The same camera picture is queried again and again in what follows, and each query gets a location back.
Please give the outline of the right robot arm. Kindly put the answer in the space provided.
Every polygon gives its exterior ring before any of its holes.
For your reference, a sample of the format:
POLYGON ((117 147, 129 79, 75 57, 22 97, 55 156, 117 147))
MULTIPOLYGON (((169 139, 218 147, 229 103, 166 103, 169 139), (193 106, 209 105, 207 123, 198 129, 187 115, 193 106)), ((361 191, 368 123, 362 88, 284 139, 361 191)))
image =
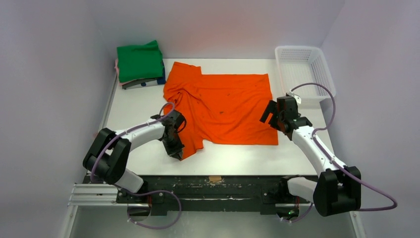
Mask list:
POLYGON ((317 136, 309 119, 298 112, 298 103, 292 96, 270 100, 260 122, 282 132, 306 156, 316 171, 317 181, 303 176, 283 177, 280 194, 292 195, 311 202, 318 213, 331 216, 361 207, 361 172, 348 167, 325 146, 317 136))

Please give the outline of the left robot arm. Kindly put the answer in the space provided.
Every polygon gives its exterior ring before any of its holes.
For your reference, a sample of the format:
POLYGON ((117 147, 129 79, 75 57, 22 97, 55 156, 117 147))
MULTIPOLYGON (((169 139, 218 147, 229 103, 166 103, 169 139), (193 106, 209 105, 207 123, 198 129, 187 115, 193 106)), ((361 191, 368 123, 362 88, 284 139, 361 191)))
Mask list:
POLYGON ((179 133, 186 125, 185 117, 172 110, 163 116, 154 115, 144 124, 126 130, 101 129, 83 160, 83 167, 93 178, 121 187, 131 194, 146 193, 147 182, 126 167, 130 152, 158 140, 163 143, 168 156, 181 160, 185 146, 179 133))

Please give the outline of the orange t-shirt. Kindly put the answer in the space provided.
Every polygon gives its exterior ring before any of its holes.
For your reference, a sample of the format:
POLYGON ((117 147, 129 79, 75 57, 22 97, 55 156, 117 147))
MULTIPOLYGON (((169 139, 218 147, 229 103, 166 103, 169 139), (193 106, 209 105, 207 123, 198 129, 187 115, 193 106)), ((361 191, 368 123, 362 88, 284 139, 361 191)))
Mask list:
POLYGON ((202 74, 201 67, 175 62, 163 97, 186 119, 179 137, 183 159, 203 141, 228 145, 278 145, 275 129, 260 121, 272 92, 268 74, 202 74))

